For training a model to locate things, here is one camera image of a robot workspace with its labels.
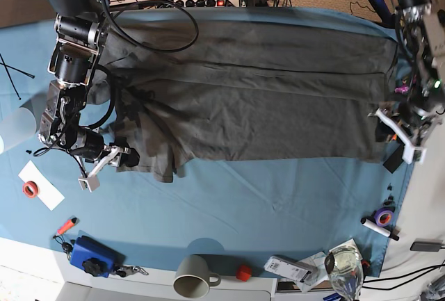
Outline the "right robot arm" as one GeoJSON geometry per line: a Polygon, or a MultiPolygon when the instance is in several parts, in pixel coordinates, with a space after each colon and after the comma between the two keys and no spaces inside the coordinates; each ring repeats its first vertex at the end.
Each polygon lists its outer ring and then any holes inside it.
{"type": "Polygon", "coordinates": [[[117,93],[111,74],[105,77],[110,92],[106,114],[93,124],[79,124],[108,35],[104,15],[91,0],[49,2],[57,13],[56,46],[48,65],[55,79],[49,84],[38,133],[44,146],[33,156],[40,157],[53,149],[65,152],[76,160],[83,180],[92,179],[106,165],[138,165],[138,152],[124,138],[107,145],[98,132],[115,108],[117,93]]]}

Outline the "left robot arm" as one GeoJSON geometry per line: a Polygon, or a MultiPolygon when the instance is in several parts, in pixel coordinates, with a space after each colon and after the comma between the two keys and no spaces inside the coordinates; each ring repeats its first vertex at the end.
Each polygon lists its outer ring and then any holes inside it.
{"type": "Polygon", "coordinates": [[[444,107],[444,25],[439,0],[391,0],[398,52],[408,73],[391,83],[380,106],[389,128],[406,150],[424,151],[444,107]]]}

